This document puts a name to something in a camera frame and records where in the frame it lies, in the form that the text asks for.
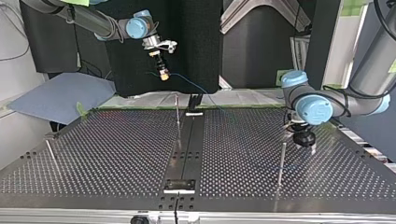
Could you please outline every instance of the perforated optical table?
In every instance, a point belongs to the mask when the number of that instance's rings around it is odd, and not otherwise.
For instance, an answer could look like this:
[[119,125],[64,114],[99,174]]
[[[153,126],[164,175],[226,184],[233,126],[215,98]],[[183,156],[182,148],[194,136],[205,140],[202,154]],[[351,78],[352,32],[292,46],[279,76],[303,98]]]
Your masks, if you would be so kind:
[[[284,112],[205,109],[179,129],[175,110],[93,111],[49,141],[56,159],[43,143],[0,172],[0,223],[396,222],[396,174],[330,123],[315,155],[297,148]],[[164,193],[174,180],[192,191]]]

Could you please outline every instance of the black cloth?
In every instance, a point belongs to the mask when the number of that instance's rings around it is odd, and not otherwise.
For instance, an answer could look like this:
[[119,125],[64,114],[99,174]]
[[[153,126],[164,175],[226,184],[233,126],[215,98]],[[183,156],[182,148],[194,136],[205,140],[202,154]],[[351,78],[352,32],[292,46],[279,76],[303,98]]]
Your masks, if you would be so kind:
[[35,70],[40,73],[76,72],[78,48],[73,25],[38,12],[20,1]]

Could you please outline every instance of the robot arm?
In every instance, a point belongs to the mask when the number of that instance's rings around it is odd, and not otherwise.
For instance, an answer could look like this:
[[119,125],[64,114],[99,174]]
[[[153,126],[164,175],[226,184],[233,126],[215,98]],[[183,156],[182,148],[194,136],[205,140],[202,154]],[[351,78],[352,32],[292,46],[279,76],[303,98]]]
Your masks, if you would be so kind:
[[[390,29],[388,32],[396,34],[396,7],[390,10],[386,24]],[[396,41],[388,32],[384,27],[379,29],[345,90],[325,88],[316,91],[308,84],[303,71],[293,71],[282,77],[282,89],[290,112],[288,128],[292,128],[297,145],[312,147],[316,137],[310,132],[311,127],[327,122],[331,117],[373,115],[388,109],[389,92],[396,82],[396,76],[390,71],[396,59]]]
[[170,77],[163,52],[173,53],[177,42],[162,41],[157,33],[158,22],[154,22],[149,11],[143,10],[134,14],[131,19],[115,19],[87,7],[66,4],[59,0],[22,0],[29,7],[46,14],[57,15],[67,23],[79,25],[95,34],[102,41],[118,39],[142,39],[144,49],[155,59],[157,70],[163,81]]

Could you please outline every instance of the metal rod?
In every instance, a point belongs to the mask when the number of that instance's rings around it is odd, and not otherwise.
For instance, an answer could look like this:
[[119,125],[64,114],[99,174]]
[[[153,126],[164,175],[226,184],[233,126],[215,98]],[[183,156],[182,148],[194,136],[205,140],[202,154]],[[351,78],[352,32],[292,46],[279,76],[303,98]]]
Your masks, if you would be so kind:
[[176,117],[177,117],[177,127],[180,129],[180,113],[178,109],[178,95],[175,95],[175,105],[176,105]]
[[52,157],[53,160],[56,160],[56,157],[55,157],[55,154],[53,154],[52,146],[50,145],[50,140],[49,139],[46,139],[46,144],[47,144],[47,147],[49,149],[50,156]]
[[280,166],[279,166],[279,177],[277,179],[277,184],[282,186],[282,175],[283,175],[283,166],[285,163],[285,155],[286,155],[286,146],[287,143],[282,144],[282,151],[280,152]]

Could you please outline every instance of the white wall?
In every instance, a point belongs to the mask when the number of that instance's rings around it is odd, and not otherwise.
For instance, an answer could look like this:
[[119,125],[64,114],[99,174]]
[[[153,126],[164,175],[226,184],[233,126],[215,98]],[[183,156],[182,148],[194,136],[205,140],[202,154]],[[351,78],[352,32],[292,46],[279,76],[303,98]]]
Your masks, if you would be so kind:
[[[18,0],[0,0],[19,10]],[[18,19],[8,9],[2,9],[19,26]],[[0,10],[0,59],[25,52],[28,42]],[[15,113],[5,108],[7,103],[44,83],[45,76],[35,71],[29,52],[15,60],[0,62],[0,169],[37,146],[50,125],[43,119]]]

